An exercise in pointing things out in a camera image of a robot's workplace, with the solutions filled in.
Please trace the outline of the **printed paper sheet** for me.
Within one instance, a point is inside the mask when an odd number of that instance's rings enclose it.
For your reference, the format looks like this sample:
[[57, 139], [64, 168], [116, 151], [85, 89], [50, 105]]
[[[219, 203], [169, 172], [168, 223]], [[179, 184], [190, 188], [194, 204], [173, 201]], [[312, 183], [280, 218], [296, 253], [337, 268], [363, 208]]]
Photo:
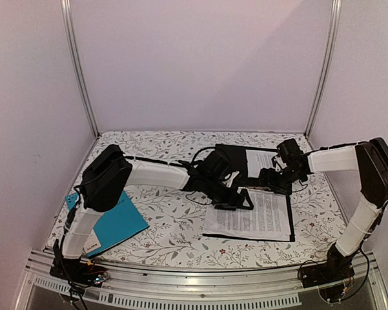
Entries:
[[274, 168], [272, 159], [276, 157], [276, 152], [246, 149], [245, 154], [249, 178], [257, 178], [262, 169]]
[[202, 235], [215, 238], [294, 242], [291, 199], [267, 191], [249, 191], [252, 210], [226, 211], [208, 207]]

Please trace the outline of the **black clip folder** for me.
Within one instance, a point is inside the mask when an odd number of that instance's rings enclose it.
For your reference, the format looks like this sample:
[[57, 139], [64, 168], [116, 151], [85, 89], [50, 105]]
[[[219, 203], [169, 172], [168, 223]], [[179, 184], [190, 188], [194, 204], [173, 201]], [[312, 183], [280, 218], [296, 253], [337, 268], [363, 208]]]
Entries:
[[239, 173], [238, 177], [236, 177], [236, 179], [234, 180], [234, 184], [237, 185], [239, 189], [246, 188], [248, 191], [253, 190], [253, 191], [272, 192], [272, 191], [268, 191], [267, 189], [264, 189], [263, 187], [260, 187], [260, 175], [257, 178], [249, 178], [247, 176], [248, 172], [247, 172], [247, 159], [246, 159], [245, 150], [254, 149], [254, 150], [265, 150], [265, 151], [276, 152], [274, 149], [264, 149], [264, 148], [244, 147], [244, 146], [224, 145], [224, 144], [217, 144], [216, 148], [218, 150], [222, 150], [227, 154], [227, 156], [229, 157], [229, 161], [232, 165], [233, 171]]

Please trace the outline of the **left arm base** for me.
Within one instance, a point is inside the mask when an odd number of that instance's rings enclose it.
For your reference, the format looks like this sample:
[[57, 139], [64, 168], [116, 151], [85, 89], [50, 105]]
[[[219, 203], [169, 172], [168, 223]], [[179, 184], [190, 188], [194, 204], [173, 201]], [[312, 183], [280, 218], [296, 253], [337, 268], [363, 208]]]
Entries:
[[108, 271], [90, 261], [90, 264], [78, 259], [67, 259], [62, 255], [60, 241], [53, 246], [54, 260], [50, 268], [50, 276], [69, 281], [80, 287], [101, 287], [109, 279]]

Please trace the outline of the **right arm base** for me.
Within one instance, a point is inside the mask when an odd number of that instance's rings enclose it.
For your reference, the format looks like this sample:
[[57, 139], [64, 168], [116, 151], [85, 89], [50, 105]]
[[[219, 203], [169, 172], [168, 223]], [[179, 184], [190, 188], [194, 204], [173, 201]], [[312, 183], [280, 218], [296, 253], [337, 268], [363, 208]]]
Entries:
[[[297, 277], [304, 288], [331, 284], [342, 280], [350, 280], [354, 276], [352, 259], [356, 252], [349, 256], [342, 255], [333, 244], [327, 251], [327, 259], [324, 263], [312, 261], [304, 262], [298, 269]], [[339, 284], [333, 287], [320, 289], [320, 297], [328, 303], [341, 302], [348, 291], [347, 284]]]

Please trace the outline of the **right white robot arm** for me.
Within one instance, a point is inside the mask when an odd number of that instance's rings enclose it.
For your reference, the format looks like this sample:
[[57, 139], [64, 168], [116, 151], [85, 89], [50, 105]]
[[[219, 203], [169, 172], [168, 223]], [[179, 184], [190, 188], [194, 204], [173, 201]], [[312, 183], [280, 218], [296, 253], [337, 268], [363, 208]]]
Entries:
[[290, 192], [297, 181], [305, 182], [310, 175], [350, 176], [343, 184], [358, 191], [351, 218], [345, 231], [334, 244], [339, 256], [347, 258], [380, 224], [388, 205], [388, 144], [381, 138], [344, 143], [310, 152], [300, 149], [295, 139], [277, 146], [272, 168], [260, 170], [259, 184], [272, 191]]

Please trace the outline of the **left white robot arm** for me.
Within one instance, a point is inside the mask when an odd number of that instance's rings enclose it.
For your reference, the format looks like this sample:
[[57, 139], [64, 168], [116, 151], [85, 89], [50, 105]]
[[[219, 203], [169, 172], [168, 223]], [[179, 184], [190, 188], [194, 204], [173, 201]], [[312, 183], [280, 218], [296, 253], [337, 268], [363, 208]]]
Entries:
[[215, 209], [252, 210], [254, 204], [245, 189], [234, 185], [238, 176], [227, 153], [206, 147], [209, 154], [200, 159], [175, 163], [125, 156], [118, 145], [111, 144], [85, 169], [81, 183], [75, 186], [77, 199], [63, 228], [57, 249], [62, 258], [57, 268], [69, 280], [83, 275], [83, 266], [76, 260], [96, 223], [119, 201], [128, 185], [170, 187], [183, 192], [204, 194]]

